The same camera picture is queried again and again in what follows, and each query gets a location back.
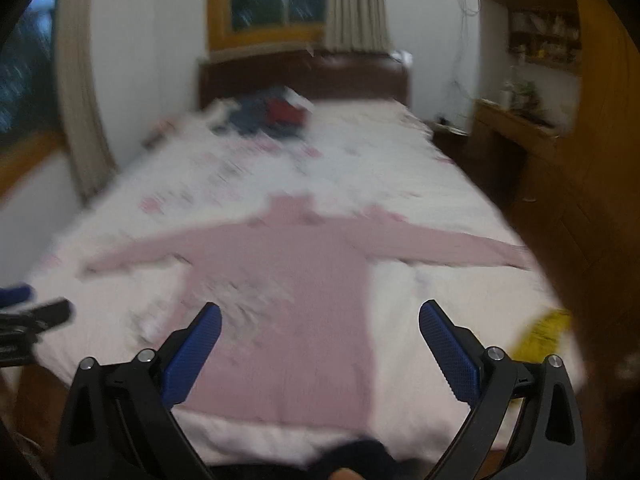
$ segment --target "curtain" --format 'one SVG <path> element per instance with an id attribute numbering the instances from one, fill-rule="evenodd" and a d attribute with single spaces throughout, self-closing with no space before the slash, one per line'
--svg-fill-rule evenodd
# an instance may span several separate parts
<path id="1" fill-rule="evenodd" d="M 342 52 L 388 52 L 385 0 L 327 0 L 324 46 Z"/>
<path id="2" fill-rule="evenodd" d="M 58 0 L 55 65 L 58 100 L 79 189 L 85 199 L 114 173 L 94 89 L 90 30 L 91 0 Z"/>

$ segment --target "headboard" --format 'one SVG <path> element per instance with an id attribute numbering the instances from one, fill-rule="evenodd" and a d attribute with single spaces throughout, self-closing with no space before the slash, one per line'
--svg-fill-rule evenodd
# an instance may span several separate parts
<path id="1" fill-rule="evenodd" d="M 222 62 L 199 68 L 200 109 L 214 99 L 288 86 L 314 99 L 395 99 L 408 104 L 409 65 L 387 54 L 331 54 L 295 50 Z"/>

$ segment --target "sweater sleeve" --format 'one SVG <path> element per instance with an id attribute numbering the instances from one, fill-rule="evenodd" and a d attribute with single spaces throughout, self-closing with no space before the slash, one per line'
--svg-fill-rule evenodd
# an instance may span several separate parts
<path id="1" fill-rule="evenodd" d="M 367 256 L 448 266 L 530 268 L 526 248 L 491 238 L 401 221 L 350 219 L 342 226 L 348 243 Z"/>
<path id="2" fill-rule="evenodd" d="M 133 264 L 157 262 L 167 256 L 180 256 L 192 262 L 198 253 L 199 240 L 197 232 L 188 231 L 164 237 L 143 238 L 89 261 L 86 268 L 95 272 L 103 272 Z"/>

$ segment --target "bed sheet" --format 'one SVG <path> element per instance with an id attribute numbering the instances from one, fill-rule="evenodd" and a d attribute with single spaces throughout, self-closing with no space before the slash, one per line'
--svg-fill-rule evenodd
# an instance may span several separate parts
<path id="1" fill-rule="evenodd" d="M 321 214 L 360 212 L 373 203 L 409 222 L 521 244 L 500 213 L 430 143 L 430 133 L 395 102 L 316 105 L 305 142 L 215 136 L 198 116 L 146 156 L 62 233 L 33 269 L 44 301 L 65 296 L 74 322 L 47 332 L 39 362 L 69 384 L 78 362 L 131 359 L 166 315 L 185 271 L 177 260 L 89 278 L 90 258 L 174 228 L 256 216 L 269 194 L 312 193 Z M 397 261 L 371 266 L 368 317 L 376 373 L 370 435 L 397 458 L 435 461 L 459 430 L 468 407 L 457 402 L 420 336 L 418 310 L 436 299 L 454 323 L 488 346 L 514 348 L 527 327 L 558 306 L 538 270 L 443 267 Z M 560 355 L 576 387 L 584 367 L 571 334 Z M 353 440 L 345 431 L 291 428 L 174 415 L 207 463 L 268 460 L 301 465 Z M 510 408 L 495 447 L 504 447 L 516 412 Z"/>

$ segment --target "silver bolt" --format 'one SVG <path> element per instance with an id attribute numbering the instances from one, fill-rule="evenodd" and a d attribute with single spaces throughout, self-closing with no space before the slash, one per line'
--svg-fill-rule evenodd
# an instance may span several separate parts
<path id="1" fill-rule="evenodd" d="M 148 363 L 155 356 L 156 356 L 155 350 L 152 350 L 151 348 L 145 348 L 144 350 L 141 350 L 138 353 L 137 358 L 138 358 L 138 361 L 140 361 L 141 363 Z"/>
<path id="2" fill-rule="evenodd" d="M 552 365 L 553 368 L 560 368 L 562 366 L 562 359 L 559 355 L 551 354 L 548 359 L 549 364 Z"/>
<path id="3" fill-rule="evenodd" d="M 85 357 L 80 361 L 81 370 L 91 370 L 95 365 L 95 359 L 93 357 Z"/>
<path id="4" fill-rule="evenodd" d="M 498 348 L 497 346 L 492 346 L 486 351 L 486 354 L 490 359 L 494 361 L 502 361 L 504 359 L 504 350 L 502 348 Z"/>

